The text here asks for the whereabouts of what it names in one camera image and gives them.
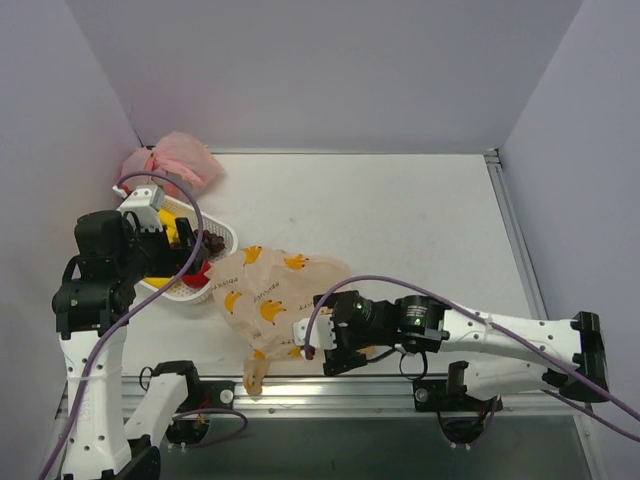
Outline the dark purple fake grapes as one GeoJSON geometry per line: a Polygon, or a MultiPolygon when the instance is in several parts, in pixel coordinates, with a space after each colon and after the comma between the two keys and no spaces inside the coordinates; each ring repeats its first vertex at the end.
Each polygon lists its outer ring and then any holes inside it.
{"type": "Polygon", "coordinates": [[[208,251],[210,257],[215,257],[226,249],[224,238],[209,230],[204,230],[202,233],[202,246],[208,251]]]}

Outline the banana print plastic bag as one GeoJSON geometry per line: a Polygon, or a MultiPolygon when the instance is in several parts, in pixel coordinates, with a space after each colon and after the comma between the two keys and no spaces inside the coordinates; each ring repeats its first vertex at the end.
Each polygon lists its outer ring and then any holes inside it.
{"type": "Polygon", "coordinates": [[[351,269],[327,256],[254,245],[214,262],[206,276],[225,322],[252,349],[243,385],[258,396],[272,363],[303,359],[293,325],[311,315],[316,295],[349,278],[351,269]]]}

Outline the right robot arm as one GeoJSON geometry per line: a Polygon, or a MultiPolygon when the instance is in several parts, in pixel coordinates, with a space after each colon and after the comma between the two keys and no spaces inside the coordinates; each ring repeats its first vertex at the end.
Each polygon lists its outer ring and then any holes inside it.
{"type": "Polygon", "coordinates": [[[323,351],[327,376],[366,365],[363,350],[371,346],[409,355],[471,352],[493,359],[450,364],[443,395],[456,409],[531,390],[553,390],[583,403],[609,399],[600,318],[591,312],[534,320],[469,310],[429,295],[373,301],[356,290],[317,296],[313,303],[312,317],[295,324],[294,338],[307,359],[323,351]]]}

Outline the red fake apple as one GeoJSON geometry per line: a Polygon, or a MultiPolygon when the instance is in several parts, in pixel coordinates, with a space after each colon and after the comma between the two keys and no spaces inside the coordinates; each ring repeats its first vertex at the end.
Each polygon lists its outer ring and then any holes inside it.
{"type": "Polygon", "coordinates": [[[181,280],[189,288],[200,290],[209,283],[207,272],[211,269],[208,262],[204,262],[200,271],[196,274],[185,274],[181,280]]]}

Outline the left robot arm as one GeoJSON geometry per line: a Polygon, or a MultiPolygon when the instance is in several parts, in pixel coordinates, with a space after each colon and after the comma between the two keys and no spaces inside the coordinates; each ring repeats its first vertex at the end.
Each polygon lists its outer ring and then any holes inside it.
{"type": "Polygon", "coordinates": [[[52,299],[68,394],[68,420],[52,454],[65,456],[64,479],[116,479],[159,460],[150,434],[126,437],[122,359],[129,320],[147,305],[134,302],[136,285],[161,276],[176,283],[207,258],[203,226],[185,217],[175,225],[178,242],[171,244],[164,225],[144,224],[132,211],[97,211],[77,221],[78,253],[52,299]]]}

